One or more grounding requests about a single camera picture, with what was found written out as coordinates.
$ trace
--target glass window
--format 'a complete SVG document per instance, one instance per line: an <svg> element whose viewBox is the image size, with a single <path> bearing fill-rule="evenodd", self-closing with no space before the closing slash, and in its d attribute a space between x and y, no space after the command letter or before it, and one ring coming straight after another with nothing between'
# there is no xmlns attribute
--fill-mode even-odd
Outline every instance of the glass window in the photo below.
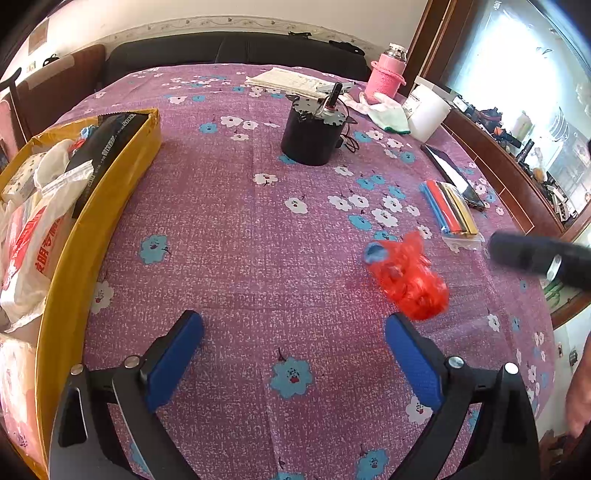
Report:
<svg viewBox="0 0 591 480"><path fill-rule="evenodd" d="M526 162L550 173L580 213L591 200L591 81L579 58L528 0L476 0L470 16L443 83L478 110L497 107L508 132L532 139Z"/></svg>

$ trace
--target metal screw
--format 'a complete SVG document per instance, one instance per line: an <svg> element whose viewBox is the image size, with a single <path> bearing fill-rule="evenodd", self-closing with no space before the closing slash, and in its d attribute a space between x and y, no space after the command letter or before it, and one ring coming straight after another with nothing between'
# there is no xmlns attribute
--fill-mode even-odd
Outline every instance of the metal screw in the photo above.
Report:
<svg viewBox="0 0 591 480"><path fill-rule="evenodd" d="M515 364L512 364L511 362L507 362L505 364L505 370L511 375L517 375L519 373L519 367L517 367Z"/></svg>
<svg viewBox="0 0 591 480"><path fill-rule="evenodd" d="M84 365L76 364L72 368L70 368L70 373L72 375L80 375L83 370L84 370Z"/></svg>
<svg viewBox="0 0 591 480"><path fill-rule="evenodd" d="M464 366L464 360L458 356L451 356L447 360L447 364L452 368L462 368Z"/></svg>
<svg viewBox="0 0 591 480"><path fill-rule="evenodd" d="M123 364L125 365L125 368L135 368L139 365L139 357L132 355L127 357Z"/></svg>

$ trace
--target paper document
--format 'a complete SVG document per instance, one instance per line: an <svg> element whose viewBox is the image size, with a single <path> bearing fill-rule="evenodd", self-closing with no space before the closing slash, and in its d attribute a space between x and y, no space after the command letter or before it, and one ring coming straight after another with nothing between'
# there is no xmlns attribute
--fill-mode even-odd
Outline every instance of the paper document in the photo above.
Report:
<svg viewBox="0 0 591 480"><path fill-rule="evenodd" d="M326 80L320 80L316 77L280 69L278 67L273 67L268 72L263 72L253 78L247 77L245 83L247 85L287 90L288 92L294 92L310 98L326 97L326 94L318 92L317 88L334 85L334 83L327 82Z"/></svg>

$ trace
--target purple floral tablecloth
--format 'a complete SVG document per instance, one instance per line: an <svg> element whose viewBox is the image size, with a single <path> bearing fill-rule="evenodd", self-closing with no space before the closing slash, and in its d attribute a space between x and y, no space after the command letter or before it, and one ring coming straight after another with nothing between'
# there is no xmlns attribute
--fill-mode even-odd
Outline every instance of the purple floral tablecloth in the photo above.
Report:
<svg viewBox="0 0 591 480"><path fill-rule="evenodd" d="M285 92L244 85L269 68L148 69L60 120L146 107L157 107L162 120L162 148L103 262L85 363L119 365L193 309L205 339L158 415L201 478L385 479L431 410L384 342L394 306L361 253L373 239L419 230L450 304L417 329L473 367L517 363L537 415L554 379L538 280L493 266L484 252L446 246L418 190L440 176L409 136L385 134L354 114L356 154L341 148L323 167L286 157ZM440 128L429 143L487 202L484 212L472 211L484 237L514 229L455 140ZM444 472L457 466L477 415L471 408ZM121 418L115 422L129 449Z"/></svg>

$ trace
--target red plastic bag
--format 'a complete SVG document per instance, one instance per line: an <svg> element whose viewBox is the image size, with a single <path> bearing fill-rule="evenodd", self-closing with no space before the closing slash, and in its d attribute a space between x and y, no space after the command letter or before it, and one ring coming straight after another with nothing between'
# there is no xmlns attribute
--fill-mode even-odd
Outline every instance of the red plastic bag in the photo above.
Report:
<svg viewBox="0 0 591 480"><path fill-rule="evenodd" d="M447 309L447 285L429 269L418 232L405 235L403 242L371 242L363 261L386 296L411 320L427 320Z"/></svg>

